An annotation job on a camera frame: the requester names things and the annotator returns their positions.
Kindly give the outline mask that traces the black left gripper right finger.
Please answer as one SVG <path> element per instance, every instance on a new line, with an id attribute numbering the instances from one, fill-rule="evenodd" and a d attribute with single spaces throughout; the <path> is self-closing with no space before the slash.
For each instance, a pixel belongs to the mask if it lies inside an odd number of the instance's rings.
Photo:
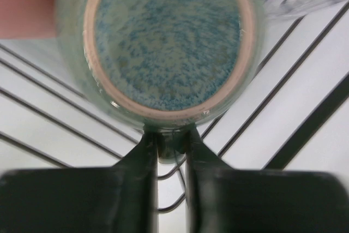
<path id="1" fill-rule="evenodd" d="M 185 135 L 190 232 L 348 232 L 348 191 L 325 172 L 241 170 Z"/>

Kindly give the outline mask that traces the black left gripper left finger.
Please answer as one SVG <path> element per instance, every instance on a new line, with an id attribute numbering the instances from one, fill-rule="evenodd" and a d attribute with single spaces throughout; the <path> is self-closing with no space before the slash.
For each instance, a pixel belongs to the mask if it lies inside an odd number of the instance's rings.
<path id="1" fill-rule="evenodd" d="M 1 175 L 1 232 L 157 232 L 155 134 L 109 167 Z"/>

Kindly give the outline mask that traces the green speckled ceramic mug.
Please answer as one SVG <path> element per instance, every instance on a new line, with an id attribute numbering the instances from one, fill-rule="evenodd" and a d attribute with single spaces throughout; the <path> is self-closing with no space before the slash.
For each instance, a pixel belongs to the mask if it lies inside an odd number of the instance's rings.
<path id="1" fill-rule="evenodd" d="M 59 50 L 88 101 L 160 134 L 163 163 L 184 131 L 220 116 L 256 73 L 262 0 L 56 0 Z"/>

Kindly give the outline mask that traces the pink ceramic mug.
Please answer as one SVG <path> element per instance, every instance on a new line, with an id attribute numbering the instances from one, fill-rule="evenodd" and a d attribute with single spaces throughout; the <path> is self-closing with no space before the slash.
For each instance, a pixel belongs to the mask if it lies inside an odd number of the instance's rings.
<path id="1" fill-rule="evenodd" d="M 55 0 L 1 0 L 1 39 L 55 36 Z"/>

